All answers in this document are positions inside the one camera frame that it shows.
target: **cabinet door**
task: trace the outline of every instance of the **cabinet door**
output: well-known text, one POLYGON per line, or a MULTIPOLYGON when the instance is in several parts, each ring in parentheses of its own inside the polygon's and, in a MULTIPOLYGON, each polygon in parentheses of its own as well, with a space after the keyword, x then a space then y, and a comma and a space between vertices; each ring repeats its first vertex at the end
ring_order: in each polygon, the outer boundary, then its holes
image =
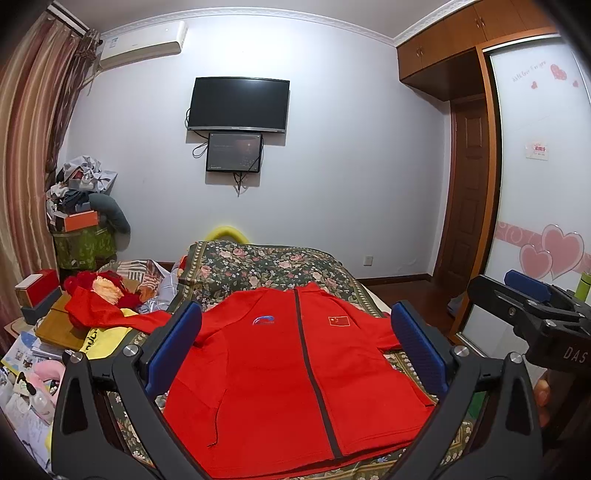
POLYGON ((527 30, 554 26, 552 20, 534 5, 532 0, 512 0, 512 2, 527 30))
POLYGON ((452 41, 444 21, 431 25, 425 31, 419 33, 417 38, 421 48, 423 68, 452 55, 452 41))
POLYGON ((474 8, 487 40, 526 30, 511 0, 482 0, 474 8))
POLYGON ((397 48, 398 72, 401 80, 423 68, 419 46, 418 38, 413 37, 397 48))
POLYGON ((480 25, 480 18, 473 5, 457 11, 447 17, 444 22, 452 39, 451 55, 486 42, 484 29, 480 25))

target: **wooden floor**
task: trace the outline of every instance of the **wooden floor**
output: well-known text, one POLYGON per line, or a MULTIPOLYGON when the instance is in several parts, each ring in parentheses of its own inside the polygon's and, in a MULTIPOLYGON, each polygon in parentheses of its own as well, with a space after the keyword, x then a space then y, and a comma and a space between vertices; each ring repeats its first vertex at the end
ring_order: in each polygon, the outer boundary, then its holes
POLYGON ((400 300, 410 301, 425 321, 437 327, 444 335, 447 335, 452 327, 454 319, 446 310, 451 295, 428 280, 371 285, 367 288, 387 305, 393 305, 400 300))

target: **yellow cloth with black text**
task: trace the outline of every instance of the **yellow cloth with black text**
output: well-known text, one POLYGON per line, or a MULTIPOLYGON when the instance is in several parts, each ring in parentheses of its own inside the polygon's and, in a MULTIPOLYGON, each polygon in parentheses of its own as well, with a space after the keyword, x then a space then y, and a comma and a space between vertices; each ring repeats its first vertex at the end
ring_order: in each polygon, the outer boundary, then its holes
MULTIPOLYGON (((121 312, 126 317, 137 315, 137 313, 129 309, 121 309, 121 312)), ((80 352, 84 352, 89 360, 105 358, 115 351, 117 346, 121 343, 121 340, 123 340, 125 335, 131 330, 132 329, 129 327, 90 329, 80 352)))

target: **green storage bin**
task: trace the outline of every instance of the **green storage bin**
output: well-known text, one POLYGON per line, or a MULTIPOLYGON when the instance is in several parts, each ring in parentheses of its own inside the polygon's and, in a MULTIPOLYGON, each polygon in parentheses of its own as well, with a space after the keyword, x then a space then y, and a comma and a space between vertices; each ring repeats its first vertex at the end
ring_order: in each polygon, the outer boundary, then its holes
POLYGON ((67 233, 52 233, 57 265, 64 270, 95 270, 97 258, 115 255, 115 239, 108 228, 91 226, 67 233))

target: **curtain rod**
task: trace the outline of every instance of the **curtain rod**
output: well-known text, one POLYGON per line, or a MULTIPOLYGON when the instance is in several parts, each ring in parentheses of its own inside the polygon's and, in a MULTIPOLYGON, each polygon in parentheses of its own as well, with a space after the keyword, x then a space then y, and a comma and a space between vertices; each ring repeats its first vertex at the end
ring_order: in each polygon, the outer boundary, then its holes
POLYGON ((72 15, 70 11, 65 9, 58 2, 53 2, 49 7, 47 7, 47 11, 52 15, 55 15, 59 20, 64 22, 82 37, 90 30, 88 26, 82 23, 81 20, 72 15))

